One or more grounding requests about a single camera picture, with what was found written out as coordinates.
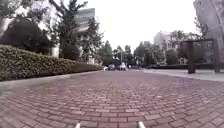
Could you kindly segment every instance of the parked car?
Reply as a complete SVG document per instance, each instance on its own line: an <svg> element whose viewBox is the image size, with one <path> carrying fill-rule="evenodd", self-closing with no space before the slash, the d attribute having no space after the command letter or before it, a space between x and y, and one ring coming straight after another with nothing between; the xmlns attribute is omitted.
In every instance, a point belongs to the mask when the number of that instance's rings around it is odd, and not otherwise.
<svg viewBox="0 0 224 128"><path fill-rule="evenodd" d="M122 63L122 64L120 65L120 70L121 70L121 71L126 71L126 70L127 70L127 67L126 67L125 63Z"/></svg>
<svg viewBox="0 0 224 128"><path fill-rule="evenodd" d="M104 71L108 70L108 67L107 67L107 66L104 66L104 67L103 67L103 70L104 70Z"/></svg>
<svg viewBox="0 0 224 128"><path fill-rule="evenodd" d="M115 71L115 65L114 64L110 64L108 66L108 71Z"/></svg>

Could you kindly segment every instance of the sky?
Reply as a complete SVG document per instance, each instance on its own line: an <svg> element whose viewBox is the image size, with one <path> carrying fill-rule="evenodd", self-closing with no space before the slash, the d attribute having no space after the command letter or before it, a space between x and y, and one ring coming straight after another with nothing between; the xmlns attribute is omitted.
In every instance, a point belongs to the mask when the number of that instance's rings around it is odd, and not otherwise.
<svg viewBox="0 0 224 128"><path fill-rule="evenodd" d="M96 9L100 31L113 48L140 41L153 43L160 31L196 32L194 0L89 0L86 8Z"/></svg>

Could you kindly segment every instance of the bush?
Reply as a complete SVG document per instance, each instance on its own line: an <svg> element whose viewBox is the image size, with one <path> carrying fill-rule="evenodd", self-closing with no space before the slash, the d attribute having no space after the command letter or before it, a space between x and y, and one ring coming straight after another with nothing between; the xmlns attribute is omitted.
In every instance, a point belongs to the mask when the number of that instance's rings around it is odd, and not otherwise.
<svg viewBox="0 0 224 128"><path fill-rule="evenodd" d="M196 69L214 69L213 64L203 63L203 64L195 64ZM153 69L188 69L187 64L178 64L178 65L164 65L164 66L152 66Z"/></svg>
<svg viewBox="0 0 224 128"><path fill-rule="evenodd" d="M102 67L0 45L0 81L97 70Z"/></svg>

